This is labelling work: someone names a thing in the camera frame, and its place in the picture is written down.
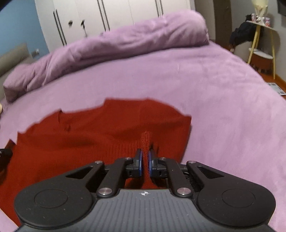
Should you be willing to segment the brown wooden door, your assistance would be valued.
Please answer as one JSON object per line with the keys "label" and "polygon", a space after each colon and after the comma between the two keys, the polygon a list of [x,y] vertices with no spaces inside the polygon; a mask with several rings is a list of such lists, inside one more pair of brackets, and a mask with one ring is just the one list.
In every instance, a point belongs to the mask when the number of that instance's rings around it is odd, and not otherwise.
{"label": "brown wooden door", "polygon": [[232,14],[230,0],[214,0],[215,42],[227,48],[232,33]]}

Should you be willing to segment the purple rolled duvet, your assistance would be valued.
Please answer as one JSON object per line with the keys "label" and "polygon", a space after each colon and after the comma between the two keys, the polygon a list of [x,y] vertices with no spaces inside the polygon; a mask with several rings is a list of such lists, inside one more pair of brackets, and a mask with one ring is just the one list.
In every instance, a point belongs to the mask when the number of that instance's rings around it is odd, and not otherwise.
{"label": "purple rolled duvet", "polygon": [[5,100],[12,103],[66,74],[105,61],[208,43],[208,28],[200,13],[182,10],[165,14],[78,40],[32,64],[19,64],[3,83]]}

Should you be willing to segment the purple bed sheet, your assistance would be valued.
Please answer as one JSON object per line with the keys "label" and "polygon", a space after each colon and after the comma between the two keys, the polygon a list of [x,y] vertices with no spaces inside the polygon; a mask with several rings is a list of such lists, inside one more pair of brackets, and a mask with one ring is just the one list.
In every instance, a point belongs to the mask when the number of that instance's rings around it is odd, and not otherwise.
{"label": "purple bed sheet", "polygon": [[190,115],[183,161],[265,186],[276,199],[270,226],[285,231],[285,100],[214,43],[108,61],[52,81],[8,106],[1,146],[56,110],[92,108],[107,98],[151,98]]}

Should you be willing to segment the grey padded headboard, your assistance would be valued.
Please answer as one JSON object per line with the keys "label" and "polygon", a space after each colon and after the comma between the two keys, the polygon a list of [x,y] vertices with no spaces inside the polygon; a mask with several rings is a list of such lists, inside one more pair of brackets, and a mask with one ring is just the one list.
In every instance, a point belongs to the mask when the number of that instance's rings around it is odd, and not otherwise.
{"label": "grey padded headboard", "polygon": [[31,63],[35,62],[35,59],[29,53],[27,44],[21,43],[20,45],[16,46],[15,48],[10,50],[9,52],[3,54],[0,58],[0,60],[1,60],[1,68],[0,68],[1,93],[0,93],[0,98],[2,100],[5,97],[4,96],[3,83],[6,80],[7,76],[19,64],[31,64]]}

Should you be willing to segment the yellow-legged side table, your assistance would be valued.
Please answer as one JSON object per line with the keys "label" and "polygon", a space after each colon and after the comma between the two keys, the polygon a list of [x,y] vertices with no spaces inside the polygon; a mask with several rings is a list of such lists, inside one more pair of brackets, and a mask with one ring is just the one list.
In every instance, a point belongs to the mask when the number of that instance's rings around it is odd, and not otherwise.
{"label": "yellow-legged side table", "polygon": [[[248,23],[255,25],[255,35],[253,38],[252,46],[250,48],[250,54],[247,63],[261,70],[271,70],[273,80],[276,79],[276,57],[275,57],[275,44],[273,33],[275,29],[270,26],[269,21],[266,24],[262,22],[254,22],[247,20]],[[269,39],[261,39],[260,34],[262,29],[267,30]],[[270,43],[272,54],[266,52],[266,42]]]}

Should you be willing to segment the wrapped flower bouquet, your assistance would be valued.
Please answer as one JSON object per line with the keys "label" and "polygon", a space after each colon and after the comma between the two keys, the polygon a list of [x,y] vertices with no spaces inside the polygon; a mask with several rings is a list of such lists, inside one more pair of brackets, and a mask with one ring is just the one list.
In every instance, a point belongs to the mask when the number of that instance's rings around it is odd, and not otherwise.
{"label": "wrapped flower bouquet", "polygon": [[268,0],[251,0],[251,2],[255,9],[255,22],[264,25],[268,11]]}

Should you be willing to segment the white wardrobe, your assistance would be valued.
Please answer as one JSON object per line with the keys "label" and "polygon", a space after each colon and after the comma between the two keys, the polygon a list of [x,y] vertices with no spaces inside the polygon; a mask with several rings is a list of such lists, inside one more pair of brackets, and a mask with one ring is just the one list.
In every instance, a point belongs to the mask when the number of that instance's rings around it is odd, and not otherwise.
{"label": "white wardrobe", "polygon": [[194,1],[39,0],[36,11],[50,52],[88,36],[184,9]]}

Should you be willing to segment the red knit cardigan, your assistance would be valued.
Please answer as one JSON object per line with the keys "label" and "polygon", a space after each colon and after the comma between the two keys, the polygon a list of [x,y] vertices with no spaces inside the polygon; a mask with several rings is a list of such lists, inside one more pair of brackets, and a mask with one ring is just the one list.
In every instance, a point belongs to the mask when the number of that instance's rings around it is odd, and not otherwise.
{"label": "red knit cardigan", "polygon": [[18,223],[14,199],[25,187],[97,160],[106,164],[142,150],[140,188],[155,188],[148,152],[181,162],[191,117],[154,100],[113,100],[91,110],[57,111],[9,142],[13,155],[1,166],[1,210]]}

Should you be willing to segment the white bathroom scale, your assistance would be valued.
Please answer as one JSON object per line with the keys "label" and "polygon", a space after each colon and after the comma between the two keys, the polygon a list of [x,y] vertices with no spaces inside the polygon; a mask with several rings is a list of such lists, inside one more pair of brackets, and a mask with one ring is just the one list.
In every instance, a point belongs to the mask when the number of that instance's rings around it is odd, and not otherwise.
{"label": "white bathroom scale", "polygon": [[268,83],[268,85],[280,96],[286,96],[286,93],[276,83]]}

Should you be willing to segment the wall power socket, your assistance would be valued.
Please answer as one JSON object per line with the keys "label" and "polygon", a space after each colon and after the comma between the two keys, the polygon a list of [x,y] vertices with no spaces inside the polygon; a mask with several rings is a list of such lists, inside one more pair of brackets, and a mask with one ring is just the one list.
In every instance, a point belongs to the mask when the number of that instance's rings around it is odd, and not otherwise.
{"label": "wall power socket", "polygon": [[35,49],[33,52],[31,52],[32,57],[36,57],[39,55],[39,49]]}

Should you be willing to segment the black clothes heap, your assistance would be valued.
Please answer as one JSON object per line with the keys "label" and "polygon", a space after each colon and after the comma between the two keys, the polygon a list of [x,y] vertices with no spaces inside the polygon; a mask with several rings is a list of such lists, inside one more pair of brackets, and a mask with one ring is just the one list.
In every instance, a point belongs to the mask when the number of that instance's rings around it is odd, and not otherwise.
{"label": "black clothes heap", "polygon": [[245,21],[241,23],[240,26],[237,27],[231,33],[229,39],[230,48],[234,49],[236,46],[239,46],[244,42],[253,41],[255,36],[256,26],[252,23],[247,22],[251,20],[252,20],[252,15],[251,14],[246,15]]}

